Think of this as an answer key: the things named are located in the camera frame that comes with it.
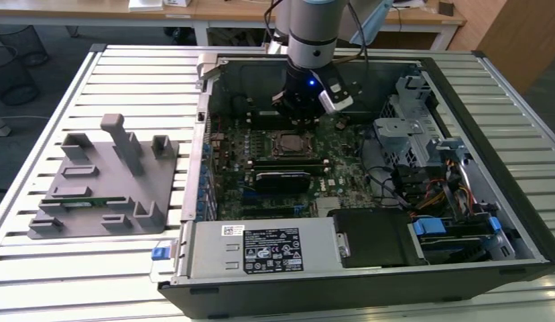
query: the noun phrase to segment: barcode sticker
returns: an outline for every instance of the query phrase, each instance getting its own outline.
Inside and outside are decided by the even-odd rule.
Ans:
[[[183,18],[183,19],[190,19],[190,15],[166,15],[167,18]]]
[[[223,236],[242,236],[245,234],[245,225],[223,225]]]

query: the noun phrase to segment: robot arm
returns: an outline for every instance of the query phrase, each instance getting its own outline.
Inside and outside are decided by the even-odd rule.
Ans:
[[[334,52],[349,0],[282,0],[277,33],[287,41],[287,79],[274,107],[294,124],[311,127],[323,113],[353,104],[351,90],[338,72]],[[381,29],[393,0],[378,0],[369,23]]]

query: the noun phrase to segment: open computer tower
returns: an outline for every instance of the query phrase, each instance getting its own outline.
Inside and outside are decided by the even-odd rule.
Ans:
[[[461,301],[555,271],[555,238],[435,61],[339,66],[354,105],[299,131],[285,56],[203,82],[177,274],[191,318]]]

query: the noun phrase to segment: aluminum slotted table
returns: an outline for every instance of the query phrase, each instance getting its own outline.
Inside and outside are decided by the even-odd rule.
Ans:
[[[0,321],[189,321],[165,300],[151,249],[179,235],[197,108],[198,56],[262,54],[259,48],[107,46],[89,53],[51,121],[0,204]],[[430,56],[491,140],[555,235],[555,135],[486,58],[470,52],[375,50],[373,56]],[[166,134],[181,145],[169,229],[157,235],[27,238],[65,157],[70,132],[109,141],[105,113],[122,113],[139,140]],[[442,114],[455,135],[451,118]],[[509,284],[470,301],[249,317],[238,321],[555,321],[555,274]]]

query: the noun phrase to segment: power supply label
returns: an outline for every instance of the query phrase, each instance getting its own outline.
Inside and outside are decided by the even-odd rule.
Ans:
[[[299,228],[245,230],[245,272],[247,274],[302,270]]]

